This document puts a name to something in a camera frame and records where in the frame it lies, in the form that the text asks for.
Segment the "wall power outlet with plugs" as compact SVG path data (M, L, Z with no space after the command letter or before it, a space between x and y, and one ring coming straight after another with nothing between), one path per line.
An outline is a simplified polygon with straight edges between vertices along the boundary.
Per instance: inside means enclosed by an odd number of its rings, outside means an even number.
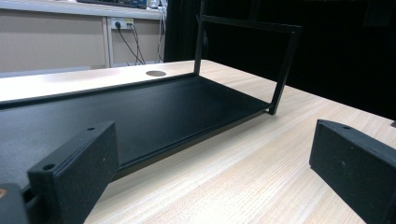
M132 18L112 18L110 21L113 30L127 30L131 29L134 25Z

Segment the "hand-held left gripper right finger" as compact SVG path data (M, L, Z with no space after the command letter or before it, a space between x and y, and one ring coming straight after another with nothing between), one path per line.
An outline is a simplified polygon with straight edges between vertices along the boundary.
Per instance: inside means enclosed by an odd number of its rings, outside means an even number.
M368 224L396 224L396 149L342 123L317 121L309 159Z

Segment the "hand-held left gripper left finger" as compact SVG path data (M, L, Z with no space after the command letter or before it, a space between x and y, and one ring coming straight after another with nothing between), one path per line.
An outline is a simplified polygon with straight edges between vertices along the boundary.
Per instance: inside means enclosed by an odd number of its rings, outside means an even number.
M113 121L96 124L55 149L27 172L34 224L82 224L119 169Z

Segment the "black curtain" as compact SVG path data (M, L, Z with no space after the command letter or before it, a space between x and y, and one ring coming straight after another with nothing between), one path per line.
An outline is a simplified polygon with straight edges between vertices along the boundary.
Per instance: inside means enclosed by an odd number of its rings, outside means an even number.
M168 0L166 62L194 59L200 0ZM288 85L396 120L396 0L209 0L207 15L300 25ZM203 59L275 80L290 34L208 24Z

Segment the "dark flat device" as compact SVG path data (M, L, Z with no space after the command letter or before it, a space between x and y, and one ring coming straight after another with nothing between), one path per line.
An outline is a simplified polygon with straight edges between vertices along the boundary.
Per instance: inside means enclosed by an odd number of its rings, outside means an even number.
M113 6L113 7L129 7L129 8L138 8L138 9L147 8L147 3L144 0L76 0L76 1L84 4L96 4L96 5Z

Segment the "black metal two-tier shelf rack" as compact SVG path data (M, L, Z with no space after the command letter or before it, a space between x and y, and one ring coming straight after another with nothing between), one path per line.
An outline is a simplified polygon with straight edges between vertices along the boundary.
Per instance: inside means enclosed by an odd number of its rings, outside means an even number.
M290 34L271 101L204 77L208 24ZM1 79L0 184L29 186L30 168L99 123L116 125L117 178L263 113L275 114L301 27L209 16L204 9L197 25L195 59L182 63L181 73L151 77L139 65Z

